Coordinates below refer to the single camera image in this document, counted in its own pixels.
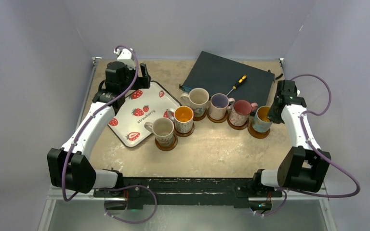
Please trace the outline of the blue mug orange inside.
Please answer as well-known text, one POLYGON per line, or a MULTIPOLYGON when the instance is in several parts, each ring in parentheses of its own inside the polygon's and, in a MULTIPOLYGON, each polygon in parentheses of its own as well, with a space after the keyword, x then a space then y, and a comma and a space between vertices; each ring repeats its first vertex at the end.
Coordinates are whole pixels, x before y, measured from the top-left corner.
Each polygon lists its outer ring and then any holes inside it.
POLYGON ((270 129, 272 122, 267 117, 269 111, 269 106, 261 106, 256 110, 252 123, 253 130, 259 133, 265 133, 270 129))

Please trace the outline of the pink inside dark mug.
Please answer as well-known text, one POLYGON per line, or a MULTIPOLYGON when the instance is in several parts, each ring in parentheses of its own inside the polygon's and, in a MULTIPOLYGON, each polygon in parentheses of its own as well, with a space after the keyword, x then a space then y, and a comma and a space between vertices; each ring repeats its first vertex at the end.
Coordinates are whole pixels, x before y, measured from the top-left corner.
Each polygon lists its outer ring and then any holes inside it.
POLYGON ((250 113, 259 108, 258 103, 250 103, 247 100, 237 100, 228 106, 230 112, 228 119, 233 126, 243 126, 249 118, 250 113))

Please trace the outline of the wooden coaster four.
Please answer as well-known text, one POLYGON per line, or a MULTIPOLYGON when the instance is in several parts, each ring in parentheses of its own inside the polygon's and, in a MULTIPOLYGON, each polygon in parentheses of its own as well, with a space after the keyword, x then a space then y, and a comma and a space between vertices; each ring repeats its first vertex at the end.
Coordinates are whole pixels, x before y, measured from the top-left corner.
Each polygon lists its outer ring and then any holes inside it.
POLYGON ((253 137, 255 137, 257 139, 264 139, 269 135, 271 129, 269 129, 269 130, 267 130, 266 132, 263 132, 263 133, 257 132, 256 130, 253 129, 252 123, 250 123, 248 125, 248 131, 249 131, 250 135, 252 135, 253 137))

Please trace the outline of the beige cream mug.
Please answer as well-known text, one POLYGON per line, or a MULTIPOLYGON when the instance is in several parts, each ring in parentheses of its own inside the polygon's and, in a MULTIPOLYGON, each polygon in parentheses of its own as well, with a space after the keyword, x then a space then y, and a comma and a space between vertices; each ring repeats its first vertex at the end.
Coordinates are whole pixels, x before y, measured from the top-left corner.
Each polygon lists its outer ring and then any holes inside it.
POLYGON ((153 133, 162 147, 169 147, 174 142, 174 124, 169 118, 158 118, 154 122, 145 122, 144 127, 153 133))

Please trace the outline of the white floral mug orange inside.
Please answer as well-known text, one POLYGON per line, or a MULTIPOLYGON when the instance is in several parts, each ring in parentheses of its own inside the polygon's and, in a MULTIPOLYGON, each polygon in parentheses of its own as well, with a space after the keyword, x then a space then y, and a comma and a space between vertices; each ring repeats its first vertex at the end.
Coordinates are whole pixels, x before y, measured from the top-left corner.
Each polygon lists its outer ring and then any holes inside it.
POLYGON ((180 106, 176 109, 170 108, 167 111, 169 119, 174 123, 177 132, 187 134, 192 130, 194 112, 188 106, 180 106))

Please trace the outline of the cream white mug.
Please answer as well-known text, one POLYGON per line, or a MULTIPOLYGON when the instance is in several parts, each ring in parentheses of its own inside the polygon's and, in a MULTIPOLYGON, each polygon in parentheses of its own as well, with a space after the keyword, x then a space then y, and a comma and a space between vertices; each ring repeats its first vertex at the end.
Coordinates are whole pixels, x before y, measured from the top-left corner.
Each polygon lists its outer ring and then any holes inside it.
POLYGON ((201 117, 209 108, 209 93, 203 88, 195 88, 189 93, 183 93, 180 97, 183 105, 190 107, 194 117, 201 117))

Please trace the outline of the wooden coaster three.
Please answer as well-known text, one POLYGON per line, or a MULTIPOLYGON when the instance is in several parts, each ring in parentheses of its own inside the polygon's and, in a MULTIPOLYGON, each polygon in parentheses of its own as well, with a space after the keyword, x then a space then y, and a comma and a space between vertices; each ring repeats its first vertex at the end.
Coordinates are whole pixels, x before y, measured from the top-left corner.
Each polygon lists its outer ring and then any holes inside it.
POLYGON ((235 126, 229 120, 227 120, 227 123, 231 128, 233 128, 235 130, 243 130, 249 125, 249 120, 246 120, 246 122, 241 126, 235 126))

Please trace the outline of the wooden coaster one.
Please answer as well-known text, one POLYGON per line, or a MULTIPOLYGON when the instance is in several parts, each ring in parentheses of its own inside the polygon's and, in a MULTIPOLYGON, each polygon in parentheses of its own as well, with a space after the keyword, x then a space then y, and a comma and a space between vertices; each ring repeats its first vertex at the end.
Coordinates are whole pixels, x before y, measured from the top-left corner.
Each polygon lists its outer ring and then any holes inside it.
POLYGON ((206 117, 207 113, 208 113, 208 110, 206 109, 201 116, 194 116, 193 120, 194 121, 201 121, 202 119, 204 119, 206 117))

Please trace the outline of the wooden coaster five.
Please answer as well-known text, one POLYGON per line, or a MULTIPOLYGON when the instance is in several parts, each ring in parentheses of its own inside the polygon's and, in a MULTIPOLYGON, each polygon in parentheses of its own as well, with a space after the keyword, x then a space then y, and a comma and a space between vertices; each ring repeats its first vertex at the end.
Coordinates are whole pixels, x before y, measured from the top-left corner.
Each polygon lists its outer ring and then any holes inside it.
POLYGON ((192 133, 194 132, 194 130, 195 130, 195 124, 194 124, 194 123, 193 123, 193 125, 192 125, 191 130, 190 130, 188 133, 180 133, 180 132, 177 130, 177 127, 176 127, 176 126, 174 127, 174 133, 175 133, 177 136, 179 136, 179 137, 188 137, 188 136, 192 135, 192 133))

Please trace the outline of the purple inside pink mug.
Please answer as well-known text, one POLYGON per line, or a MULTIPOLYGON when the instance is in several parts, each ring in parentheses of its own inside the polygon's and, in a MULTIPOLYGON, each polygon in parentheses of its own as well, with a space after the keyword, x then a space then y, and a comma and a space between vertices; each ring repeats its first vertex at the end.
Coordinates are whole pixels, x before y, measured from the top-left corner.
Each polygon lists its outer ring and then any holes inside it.
POLYGON ((214 120, 220 120, 225 116, 228 106, 234 102, 234 98, 228 98, 225 94, 214 94, 210 100, 208 115, 214 120))

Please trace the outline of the wooden coaster two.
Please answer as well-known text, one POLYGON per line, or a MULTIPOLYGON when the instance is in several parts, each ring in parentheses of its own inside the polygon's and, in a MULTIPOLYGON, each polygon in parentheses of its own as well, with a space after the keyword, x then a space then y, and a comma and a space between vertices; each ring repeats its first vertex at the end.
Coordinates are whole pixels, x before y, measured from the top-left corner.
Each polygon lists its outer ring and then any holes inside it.
POLYGON ((207 117, 208 119, 213 122, 213 123, 223 123, 224 121, 226 121, 228 119, 228 115, 229 113, 226 112, 225 115, 221 118, 221 119, 213 119, 210 114, 207 114, 207 117))

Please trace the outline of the wooden coaster six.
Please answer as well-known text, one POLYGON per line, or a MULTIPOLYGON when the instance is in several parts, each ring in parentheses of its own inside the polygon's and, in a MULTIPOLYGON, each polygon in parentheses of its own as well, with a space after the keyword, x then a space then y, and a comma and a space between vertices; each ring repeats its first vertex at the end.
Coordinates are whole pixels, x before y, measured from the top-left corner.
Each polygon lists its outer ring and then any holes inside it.
POLYGON ((157 146, 158 149, 160 149, 162 151, 170 151, 170 150, 174 149, 176 147, 177 143, 178 143, 178 137, 177 137, 176 134, 174 134, 174 136, 173 136, 173 142, 169 146, 161 146, 158 143, 158 140, 155 138, 155 145, 157 146))

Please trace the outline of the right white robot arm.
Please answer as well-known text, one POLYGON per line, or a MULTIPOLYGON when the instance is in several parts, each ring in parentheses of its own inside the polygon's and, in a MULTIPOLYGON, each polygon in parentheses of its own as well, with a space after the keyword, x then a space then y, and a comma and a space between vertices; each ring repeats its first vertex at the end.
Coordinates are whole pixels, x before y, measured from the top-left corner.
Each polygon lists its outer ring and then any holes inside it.
POLYGON ((265 114, 273 123, 286 125, 291 148, 277 170, 260 169, 253 175, 252 192, 262 196, 270 187, 289 188, 316 193, 320 190, 329 168, 329 152, 322 151, 311 129, 304 131, 308 124, 304 115, 306 103, 292 80, 277 84, 273 103, 265 114))

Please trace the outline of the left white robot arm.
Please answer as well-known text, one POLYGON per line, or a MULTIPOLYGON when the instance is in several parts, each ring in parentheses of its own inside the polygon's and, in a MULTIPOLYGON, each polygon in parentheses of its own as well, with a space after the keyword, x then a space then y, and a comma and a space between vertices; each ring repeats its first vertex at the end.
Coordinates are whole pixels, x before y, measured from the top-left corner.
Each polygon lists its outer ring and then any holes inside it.
POLYGON ((121 61, 107 64, 106 77, 99 84, 89 112, 72 137, 61 148, 52 148, 47 154, 51 184, 75 193, 88 193, 92 189, 105 188, 113 197, 124 192, 122 174, 117 170, 96 170, 88 157, 108 123, 125 103, 130 90, 148 89, 151 76, 146 64, 130 70, 121 61))

